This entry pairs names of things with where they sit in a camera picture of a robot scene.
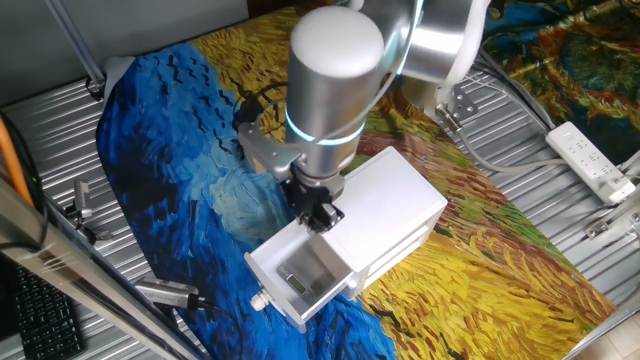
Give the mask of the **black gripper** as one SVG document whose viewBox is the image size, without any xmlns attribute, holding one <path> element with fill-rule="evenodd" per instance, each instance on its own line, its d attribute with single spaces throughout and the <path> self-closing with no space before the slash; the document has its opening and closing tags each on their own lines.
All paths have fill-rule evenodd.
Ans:
<svg viewBox="0 0 640 360">
<path fill-rule="evenodd" d="M 344 218 L 344 213 L 333 204 L 342 195 L 344 187 L 345 178 L 340 174 L 314 178 L 297 167 L 293 167 L 290 177 L 280 183 L 299 223 L 316 233 L 329 231 Z"/>
</svg>

